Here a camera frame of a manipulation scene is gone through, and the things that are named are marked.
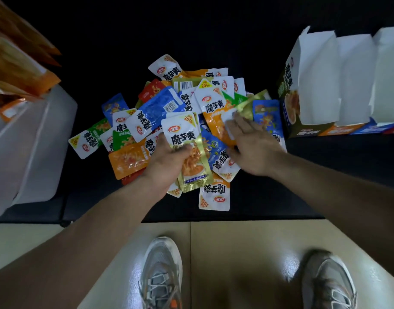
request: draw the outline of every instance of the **right hand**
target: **right hand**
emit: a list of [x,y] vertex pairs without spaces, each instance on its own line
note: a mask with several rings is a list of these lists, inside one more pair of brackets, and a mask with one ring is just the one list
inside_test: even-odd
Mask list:
[[228,148],[230,158],[252,175],[274,177],[279,163],[287,154],[279,142],[264,131],[261,125],[243,118],[238,113],[233,120],[226,121],[226,124],[239,149],[237,151]]

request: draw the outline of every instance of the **barcode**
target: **barcode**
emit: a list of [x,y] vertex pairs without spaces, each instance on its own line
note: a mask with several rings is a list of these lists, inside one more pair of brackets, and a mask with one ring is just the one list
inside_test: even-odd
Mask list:
[[180,81],[180,91],[193,88],[192,81]]
[[175,111],[176,108],[178,108],[178,105],[174,101],[170,101],[167,105],[164,106],[164,110],[167,113]]

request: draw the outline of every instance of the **hand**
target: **hand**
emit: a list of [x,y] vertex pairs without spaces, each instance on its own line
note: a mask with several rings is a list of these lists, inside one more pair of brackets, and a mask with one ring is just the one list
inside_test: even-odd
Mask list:
[[261,125],[238,113],[226,124],[239,149],[228,148],[227,153],[231,159],[252,175],[274,177],[279,162],[286,155],[277,140],[265,132]]
[[163,133],[158,136],[157,146],[143,176],[151,182],[150,191],[157,191],[163,198],[170,185],[177,179],[184,160],[191,154],[192,146],[186,144],[173,150]]

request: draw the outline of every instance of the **left hand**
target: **left hand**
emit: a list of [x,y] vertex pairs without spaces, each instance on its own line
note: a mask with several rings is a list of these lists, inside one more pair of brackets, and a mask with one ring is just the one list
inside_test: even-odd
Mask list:
[[165,135],[159,134],[155,151],[143,173],[143,177],[148,178],[151,182],[150,191],[158,192],[160,199],[163,198],[170,185],[179,176],[183,162],[190,156],[191,151],[190,144],[173,150]]

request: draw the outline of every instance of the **red snack packet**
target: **red snack packet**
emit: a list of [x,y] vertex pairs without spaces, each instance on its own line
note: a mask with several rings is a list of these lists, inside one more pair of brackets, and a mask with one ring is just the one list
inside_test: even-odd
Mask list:
[[143,169],[141,169],[141,170],[139,170],[137,172],[134,172],[131,175],[123,177],[121,179],[122,185],[127,185],[128,183],[133,182],[135,179],[137,179],[139,176],[141,176],[143,174],[144,170],[145,170],[145,168],[143,168]]
[[144,90],[140,94],[138,94],[138,98],[143,103],[145,103],[149,101],[153,96],[158,94],[165,87],[166,86],[161,81],[159,81],[158,79],[154,79],[152,82],[150,82],[144,87]]

